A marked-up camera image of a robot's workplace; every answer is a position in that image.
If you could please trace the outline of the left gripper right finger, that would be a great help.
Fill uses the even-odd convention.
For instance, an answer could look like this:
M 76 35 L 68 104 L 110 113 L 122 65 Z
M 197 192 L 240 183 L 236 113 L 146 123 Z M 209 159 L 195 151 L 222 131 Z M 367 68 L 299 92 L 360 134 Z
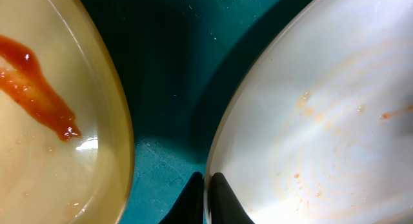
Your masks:
M 212 224 L 254 224 L 220 172 L 210 181 L 210 213 Z

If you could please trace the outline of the white plate with small stains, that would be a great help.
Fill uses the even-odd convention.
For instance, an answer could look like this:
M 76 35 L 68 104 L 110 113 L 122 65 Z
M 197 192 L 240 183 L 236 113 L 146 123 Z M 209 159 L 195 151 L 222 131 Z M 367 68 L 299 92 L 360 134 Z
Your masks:
M 265 48 L 205 172 L 253 223 L 412 222 L 412 0 L 312 0 Z

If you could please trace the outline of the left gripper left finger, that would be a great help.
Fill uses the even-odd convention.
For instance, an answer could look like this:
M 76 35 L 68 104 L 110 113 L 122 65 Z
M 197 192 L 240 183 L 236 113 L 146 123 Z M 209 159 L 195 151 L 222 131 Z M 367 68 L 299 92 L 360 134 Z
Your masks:
M 203 224 L 203 191 L 203 175 L 194 172 L 159 224 Z

